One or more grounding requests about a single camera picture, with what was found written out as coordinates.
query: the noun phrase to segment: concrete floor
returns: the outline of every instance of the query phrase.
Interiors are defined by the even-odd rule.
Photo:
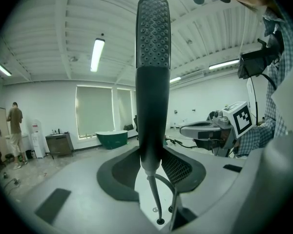
[[[171,139],[177,139],[181,141],[186,146],[194,146],[195,143],[192,139],[184,137],[179,133],[179,130],[167,130],[166,136]],[[137,139],[134,137],[128,140],[126,146],[120,147],[119,149],[130,150],[134,146],[139,145]],[[168,141],[168,146],[174,148],[174,145]],[[212,155],[211,151],[193,148],[186,149],[189,152],[200,152],[208,155]],[[73,156],[60,156],[52,159],[51,156],[46,156],[43,159],[32,159],[29,160],[27,165],[23,165],[20,169],[13,170],[14,163],[8,164],[5,168],[0,171],[0,185],[4,187],[7,182],[13,178],[18,178],[21,183],[18,187],[12,182],[9,183],[5,188],[4,192],[11,197],[11,199],[21,203],[22,199],[26,197],[26,194],[35,186],[42,183],[46,179],[50,178],[56,172],[61,170],[66,165],[89,157],[94,157],[98,155],[104,155],[107,152],[113,152],[114,150],[106,150],[104,147],[98,147],[94,149],[89,149],[86,151],[78,151],[73,154]],[[3,173],[6,172],[9,178],[4,179]],[[158,169],[158,173],[166,177],[162,167]],[[140,198],[140,208],[149,218],[151,222],[154,222],[155,226],[158,228],[163,227],[156,225],[157,213],[153,211],[153,208],[156,207],[154,198],[152,196],[151,190],[149,188],[148,181],[146,180],[146,175],[143,169],[138,173],[135,190],[139,193]],[[158,183],[158,190],[161,197],[161,203],[163,208],[163,218],[170,219],[171,214],[168,212],[168,207],[171,205],[172,194],[170,190],[163,184]]]

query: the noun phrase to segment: t-shirt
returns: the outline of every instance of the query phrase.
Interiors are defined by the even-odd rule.
[[[11,119],[11,134],[21,133],[20,120],[23,119],[21,110],[17,107],[12,107],[9,112],[9,118]]]

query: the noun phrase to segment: person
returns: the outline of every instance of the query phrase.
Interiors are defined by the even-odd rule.
[[[278,3],[277,0],[236,0],[252,11],[256,10],[257,6],[267,7],[263,15],[265,24],[265,36],[268,36],[275,31],[281,31],[284,51],[277,63],[271,63],[268,67],[268,75],[278,87],[284,78],[289,74],[293,66],[293,19],[284,9],[284,4]],[[236,157],[248,156],[249,153],[257,148],[262,148],[274,137],[287,134],[287,128],[284,120],[276,108],[271,95],[274,93],[273,86],[269,83],[266,94],[266,110],[265,122],[260,126],[254,126],[247,133],[241,136],[233,152]],[[223,138],[227,138],[228,134],[222,134]]]
[[[6,119],[6,121],[10,122],[11,126],[11,145],[13,147],[14,151],[14,170],[21,168],[21,165],[19,164],[19,159],[18,155],[21,153],[21,156],[23,158],[23,163],[27,164],[27,161],[25,159],[25,154],[24,154],[24,147],[23,147],[23,142],[21,139],[21,126],[20,123],[22,122],[23,119],[23,114],[21,110],[18,107],[18,104],[16,102],[13,102],[12,108],[9,111],[9,115]]]

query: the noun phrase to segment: checkered shirt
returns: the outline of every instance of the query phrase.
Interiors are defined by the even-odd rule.
[[[278,18],[269,8],[263,16],[266,27],[265,36],[270,35],[275,30],[280,30],[284,42],[284,51],[280,60],[268,66],[268,76],[274,81],[277,87],[291,71],[293,66],[293,21],[282,6],[278,5],[278,7],[283,19]],[[287,133],[287,128],[281,114],[271,98],[273,93],[274,88],[268,83],[265,110],[266,121],[260,126],[252,127],[240,137],[239,147],[233,150],[237,157],[248,156],[251,150],[265,147],[272,138],[283,136]]]

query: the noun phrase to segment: shorts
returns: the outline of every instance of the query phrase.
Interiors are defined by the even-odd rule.
[[[20,153],[24,153],[23,141],[21,139],[21,133],[11,134],[11,146],[14,156],[18,156]]]

